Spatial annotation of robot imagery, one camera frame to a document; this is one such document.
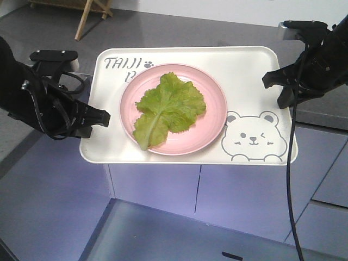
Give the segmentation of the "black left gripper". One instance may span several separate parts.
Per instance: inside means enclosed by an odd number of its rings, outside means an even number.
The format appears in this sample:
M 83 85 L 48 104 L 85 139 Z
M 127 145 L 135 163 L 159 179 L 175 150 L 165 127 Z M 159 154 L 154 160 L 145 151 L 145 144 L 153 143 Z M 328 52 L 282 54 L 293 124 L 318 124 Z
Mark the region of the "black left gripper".
M 72 98 L 82 90 L 68 91 L 49 78 L 27 80 L 40 131 L 50 138 L 89 138 L 93 125 L 108 127 L 110 114 Z

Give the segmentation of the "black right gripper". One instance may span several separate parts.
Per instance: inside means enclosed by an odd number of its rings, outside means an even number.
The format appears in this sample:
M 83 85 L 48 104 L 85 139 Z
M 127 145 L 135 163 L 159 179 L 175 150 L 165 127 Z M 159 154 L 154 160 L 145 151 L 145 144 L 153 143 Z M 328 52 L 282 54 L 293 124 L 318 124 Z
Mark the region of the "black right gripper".
M 295 77 L 294 85 L 291 76 Z M 347 84 L 347 41 L 322 40 L 318 45 L 305 44 L 305 50 L 293 64 L 262 77 L 266 89 L 283 86 L 277 99 L 280 109 L 292 107 Z

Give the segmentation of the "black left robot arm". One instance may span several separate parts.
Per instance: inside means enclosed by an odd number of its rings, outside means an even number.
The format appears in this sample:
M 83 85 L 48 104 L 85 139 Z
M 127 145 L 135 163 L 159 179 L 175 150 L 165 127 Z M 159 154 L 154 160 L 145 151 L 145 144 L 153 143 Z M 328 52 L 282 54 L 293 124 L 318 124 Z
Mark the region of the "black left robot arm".
M 89 138 L 92 127 L 108 127 L 110 114 L 75 99 L 86 85 L 76 51 L 37 50 L 33 66 L 15 60 L 1 38 L 1 108 L 54 140 Z

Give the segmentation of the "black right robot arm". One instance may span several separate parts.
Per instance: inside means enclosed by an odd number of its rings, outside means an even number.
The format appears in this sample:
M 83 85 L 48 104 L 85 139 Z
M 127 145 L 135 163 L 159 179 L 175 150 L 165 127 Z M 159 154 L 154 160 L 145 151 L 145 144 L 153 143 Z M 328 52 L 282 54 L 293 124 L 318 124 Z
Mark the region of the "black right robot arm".
M 263 78 L 265 88 L 282 86 L 279 108 L 292 107 L 347 83 L 347 18 L 328 29 L 320 21 L 286 20 L 278 25 L 283 40 L 300 40 L 304 51 L 297 60 Z

